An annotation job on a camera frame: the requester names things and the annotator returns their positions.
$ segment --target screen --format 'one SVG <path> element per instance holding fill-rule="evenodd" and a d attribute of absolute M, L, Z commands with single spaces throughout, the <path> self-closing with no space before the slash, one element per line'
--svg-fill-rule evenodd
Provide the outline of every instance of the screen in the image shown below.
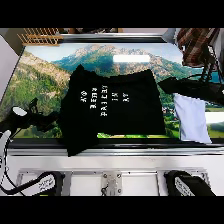
<path fill-rule="evenodd" d="M 28 109 L 38 98 L 38 110 L 48 115 L 60 111 L 60 104 L 68 90 L 69 78 L 78 65 L 95 71 L 99 76 L 127 75 L 151 69 L 158 83 L 170 76 L 178 79 L 201 74 L 202 69 L 182 66 L 182 53 L 169 43 L 63 43 L 58 47 L 27 46 L 12 75 L 0 107 L 0 120 L 13 106 Z M 218 82 L 218 75 L 213 74 Z M 172 94 L 159 87 L 166 135 L 115 135 L 99 133 L 98 138 L 179 138 L 179 121 L 175 116 Z M 211 138 L 224 137 L 224 108 L 206 103 L 206 120 Z M 43 133 L 31 126 L 16 138 L 61 138 L 61 130 Z"/>

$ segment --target black border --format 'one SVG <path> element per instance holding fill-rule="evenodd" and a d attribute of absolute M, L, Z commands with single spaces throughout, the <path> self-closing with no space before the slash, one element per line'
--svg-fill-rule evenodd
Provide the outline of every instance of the black border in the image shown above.
<path fill-rule="evenodd" d="M 146 35 L 141 36 L 140 34 L 136 34 L 134 36 L 116 36 L 113 34 L 104 36 L 104 37 L 94 37 L 89 38 L 89 34 L 77 34 L 77 35 L 69 35 L 69 38 L 63 39 L 60 43 L 166 43 L 161 35 Z M 8 85 L 12 79 L 12 76 L 17 68 L 17 65 L 20 61 L 21 56 L 25 47 L 23 47 L 20 52 L 19 59 L 13 69 L 13 73 L 9 79 L 7 87 L 2 96 L 2 100 L 0 102 L 0 107 L 5 97 L 5 93 L 8 89 Z M 99 145 L 93 146 L 92 148 L 96 149 L 148 149 L 148 148 L 215 148 L 224 146 L 224 139 L 220 138 L 212 138 L 212 144 L 200 144 L 194 142 L 181 142 L 176 138 L 109 138 L 109 139 L 99 139 Z M 13 142 L 9 144 L 9 148 L 13 149 L 66 149 L 65 144 L 63 143 L 63 139 L 53 139 L 53 138 L 14 138 Z"/>

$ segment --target plaid shirt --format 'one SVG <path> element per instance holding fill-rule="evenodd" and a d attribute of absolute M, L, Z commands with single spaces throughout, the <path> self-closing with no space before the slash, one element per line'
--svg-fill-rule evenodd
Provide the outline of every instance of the plaid shirt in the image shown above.
<path fill-rule="evenodd" d="M 208 43 L 212 28 L 181 28 L 177 35 L 178 48 L 183 52 L 183 66 L 204 66 L 202 47 Z"/>

